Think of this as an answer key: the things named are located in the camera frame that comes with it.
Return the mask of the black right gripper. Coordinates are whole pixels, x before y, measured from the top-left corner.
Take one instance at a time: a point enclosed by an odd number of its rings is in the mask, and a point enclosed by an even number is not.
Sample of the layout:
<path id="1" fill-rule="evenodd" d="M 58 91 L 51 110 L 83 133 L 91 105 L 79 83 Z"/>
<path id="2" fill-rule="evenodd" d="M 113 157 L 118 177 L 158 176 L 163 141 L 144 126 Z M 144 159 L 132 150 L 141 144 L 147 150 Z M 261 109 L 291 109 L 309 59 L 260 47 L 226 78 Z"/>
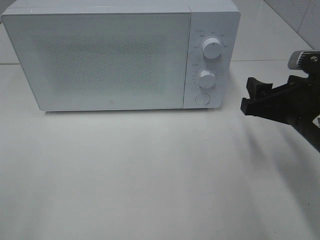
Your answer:
<path id="1" fill-rule="evenodd" d="M 246 89 L 249 98 L 242 98 L 240 110 L 245 116 L 263 117 L 291 125 L 299 130 L 310 122 L 320 127 L 320 77 L 290 75 L 288 82 L 274 89 L 272 83 L 264 83 L 249 77 Z M 266 100 L 260 99 L 271 90 Z"/>

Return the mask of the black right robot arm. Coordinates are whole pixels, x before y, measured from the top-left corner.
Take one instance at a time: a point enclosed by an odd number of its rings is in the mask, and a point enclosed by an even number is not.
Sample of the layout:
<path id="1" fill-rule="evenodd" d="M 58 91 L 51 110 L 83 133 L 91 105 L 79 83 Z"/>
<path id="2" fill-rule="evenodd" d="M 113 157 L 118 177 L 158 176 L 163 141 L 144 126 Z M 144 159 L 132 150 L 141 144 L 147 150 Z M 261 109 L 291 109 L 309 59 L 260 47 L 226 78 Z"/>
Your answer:
<path id="1" fill-rule="evenodd" d="M 320 80 L 315 76 L 290 75 L 286 84 L 273 88 L 249 77 L 249 98 L 240 109 L 246 116 L 260 117 L 292 126 L 317 151 L 320 150 Z"/>

